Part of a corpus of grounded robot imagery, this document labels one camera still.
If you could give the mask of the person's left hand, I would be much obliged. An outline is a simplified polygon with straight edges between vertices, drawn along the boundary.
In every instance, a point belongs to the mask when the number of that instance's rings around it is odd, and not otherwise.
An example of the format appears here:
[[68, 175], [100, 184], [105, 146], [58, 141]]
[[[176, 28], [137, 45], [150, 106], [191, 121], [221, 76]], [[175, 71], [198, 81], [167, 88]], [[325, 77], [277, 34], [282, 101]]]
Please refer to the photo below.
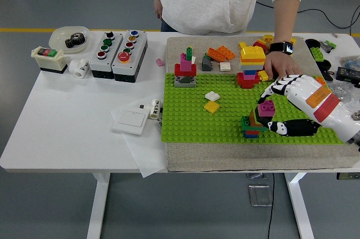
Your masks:
[[264, 70], [269, 80], [303, 73], [300, 66], [290, 55], [279, 51], [270, 52], [266, 55]]

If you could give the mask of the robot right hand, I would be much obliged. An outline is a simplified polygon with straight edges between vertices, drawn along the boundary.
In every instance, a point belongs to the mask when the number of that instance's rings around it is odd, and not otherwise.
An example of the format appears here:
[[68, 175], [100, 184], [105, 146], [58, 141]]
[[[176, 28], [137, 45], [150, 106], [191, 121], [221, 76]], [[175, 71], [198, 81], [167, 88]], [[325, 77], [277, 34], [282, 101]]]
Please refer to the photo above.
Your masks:
[[337, 96], [311, 76], [289, 75], [273, 82], [262, 93], [258, 104], [273, 94], [286, 96], [308, 118], [285, 122], [261, 118], [260, 123], [269, 130], [281, 136], [301, 137], [313, 136], [319, 127], [325, 127], [332, 129], [341, 141], [359, 146], [359, 121]]

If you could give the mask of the person's right hand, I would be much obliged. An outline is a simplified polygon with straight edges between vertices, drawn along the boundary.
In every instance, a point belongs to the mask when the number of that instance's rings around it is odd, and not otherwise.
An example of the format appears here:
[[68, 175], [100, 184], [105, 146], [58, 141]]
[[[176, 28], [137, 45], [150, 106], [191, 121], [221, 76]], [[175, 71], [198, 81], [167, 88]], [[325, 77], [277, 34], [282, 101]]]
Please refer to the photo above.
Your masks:
[[162, 19], [163, 6], [160, 0], [154, 0], [154, 13], [159, 20]]

